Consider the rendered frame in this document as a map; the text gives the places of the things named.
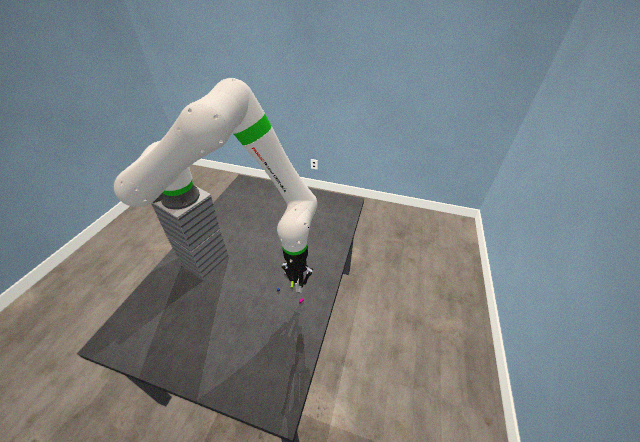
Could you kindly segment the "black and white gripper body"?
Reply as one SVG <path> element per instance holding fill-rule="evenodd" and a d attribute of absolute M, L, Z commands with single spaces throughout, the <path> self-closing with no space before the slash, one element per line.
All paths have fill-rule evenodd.
<path fill-rule="evenodd" d="M 303 261 L 302 263 L 299 263 L 299 264 L 291 264 L 291 263 L 287 262 L 287 264 L 286 264 L 286 265 L 287 265 L 287 267 L 288 267 L 290 270 L 291 270 L 291 269 L 292 269 L 292 270 L 295 270 L 295 272 L 296 272 L 296 273 L 298 273 L 298 272 L 297 272 L 297 270 L 301 270 L 301 273 L 303 273 L 303 272 L 305 272 L 305 271 L 307 270 L 307 268 L 306 268 L 306 266 L 307 266 L 307 264 L 306 264 L 306 260 L 305 260 L 305 261 Z M 307 266 L 307 267 L 308 267 L 308 266 Z M 302 268 L 302 269 L 301 269 L 301 268 Z M 297 270 L 296 270 L 296 269 L 297 269 Z"/>

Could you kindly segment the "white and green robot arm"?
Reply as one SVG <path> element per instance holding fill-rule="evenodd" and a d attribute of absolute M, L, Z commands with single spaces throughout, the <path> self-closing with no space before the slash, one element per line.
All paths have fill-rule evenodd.
<path fill-rule="evenodd" d="M 307 238 L 317 199 L 289 161 L 253 92 L 241 80 L 224 79 L 187 105 L 163 139 L 148 146 L 117 176 L 117 198 L 132 207 L 159 201 L 174 210 L 193 205 L 200 193 L 189 166 L 221 148 L 232 133 L 284 198 L 287 209 L 277 226 L 284 259 L 302 263 L 308 256 Z"/>

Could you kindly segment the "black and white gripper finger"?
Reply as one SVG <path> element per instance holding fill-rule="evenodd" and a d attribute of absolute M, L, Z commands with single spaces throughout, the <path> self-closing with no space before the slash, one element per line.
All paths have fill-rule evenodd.
<path fill-rule="evenodd" d="M 287 265 L 286 265 L 286 264 L 287 264 L 286 262 L 284 262 L 284 263 L 283 263 L 283 265 L 282 265 L 282 269 L 283 269 L 283 270 L 285 271 L 285 273 L 287 274 L 287 276 L 288 276 L 289 280 L 290 280 L 290 281 L 294 281 L 295 288 L 296 288 L 296 292 L 297 292 L 297 291 L 298 291 L 298 289 L 299 289 L 299 279 L 298 279 L 299 277 L 298 277 L 298 273 L 296 273 L 296 272 L 295 272 L 295 270 L 292 270 L 292 269 L 290 270 L 290 269 L 287 267 Z"/>
<path fill-rule="evenodd" d="M 313 272 L 313 268 L 308 268 L 307 266 L 306 266 L 306 268 L 307 268 L 306 272 L 307 272 L 308 275 L 306 274 L 307 276 L 305 277 L 305 279 L 303 278 L 303 273 L 301 273 L 301 270 L 297 270 L 298 277 L 299 277 L 299 291 L 300 291 L 300 293 L 302 293 L 303 285 L 306 285 L 309 276 L 312 275 L 312 272 Z M 302 279 L 302 281 L 301 281 L 301 279 Z"/>

